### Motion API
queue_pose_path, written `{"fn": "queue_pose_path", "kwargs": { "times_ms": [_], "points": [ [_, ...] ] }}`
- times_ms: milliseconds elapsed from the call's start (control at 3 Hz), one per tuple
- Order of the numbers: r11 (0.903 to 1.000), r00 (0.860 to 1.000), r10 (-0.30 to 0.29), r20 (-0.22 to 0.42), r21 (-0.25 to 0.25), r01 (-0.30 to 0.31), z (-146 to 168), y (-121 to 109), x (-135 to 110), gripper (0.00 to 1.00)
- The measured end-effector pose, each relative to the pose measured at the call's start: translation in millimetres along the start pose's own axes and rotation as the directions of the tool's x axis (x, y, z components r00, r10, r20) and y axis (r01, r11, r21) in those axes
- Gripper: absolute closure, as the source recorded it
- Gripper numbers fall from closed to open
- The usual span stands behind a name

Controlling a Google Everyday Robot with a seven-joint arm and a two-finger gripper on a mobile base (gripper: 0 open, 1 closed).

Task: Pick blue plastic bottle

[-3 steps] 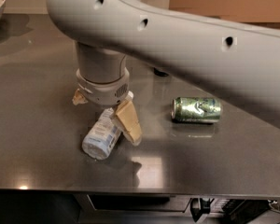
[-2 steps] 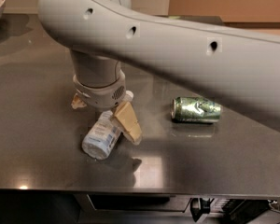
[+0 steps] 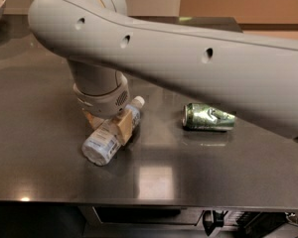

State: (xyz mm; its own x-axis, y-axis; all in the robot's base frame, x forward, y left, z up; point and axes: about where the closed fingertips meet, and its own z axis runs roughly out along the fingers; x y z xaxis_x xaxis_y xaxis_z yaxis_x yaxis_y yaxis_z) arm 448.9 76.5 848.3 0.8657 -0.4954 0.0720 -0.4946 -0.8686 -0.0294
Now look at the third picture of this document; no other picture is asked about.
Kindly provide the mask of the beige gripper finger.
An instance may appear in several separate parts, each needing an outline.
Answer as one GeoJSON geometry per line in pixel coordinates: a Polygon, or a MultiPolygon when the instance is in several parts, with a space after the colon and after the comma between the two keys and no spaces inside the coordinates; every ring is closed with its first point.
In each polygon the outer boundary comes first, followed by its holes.
{"type": "Polygon", "coordinates": [[[121,145],[125,145],[132,135],[132,112],[123,110],[110,122],[110,131],[121,145]]]}
{"type": "Polygon", "coordinates": [[[82,110],[82,112],[83,112],[86,120],[88,121],[90,127],[93,130],[96,130],[104,122],[104,120],[102,118],[93,116],[91,113],[89,113],[86,110],[82,110]]]}

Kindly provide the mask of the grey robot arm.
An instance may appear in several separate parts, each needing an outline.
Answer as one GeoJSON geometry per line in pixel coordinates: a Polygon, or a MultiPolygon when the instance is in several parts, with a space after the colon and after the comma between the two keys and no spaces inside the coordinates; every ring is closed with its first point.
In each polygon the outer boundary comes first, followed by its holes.
{"type": "Polygon", "coordinates": [[[95,116],[126,106],[132,75],[298,142],[298,41],[138,20],[125,0],[34,0],[28,21],[95,116]]]}

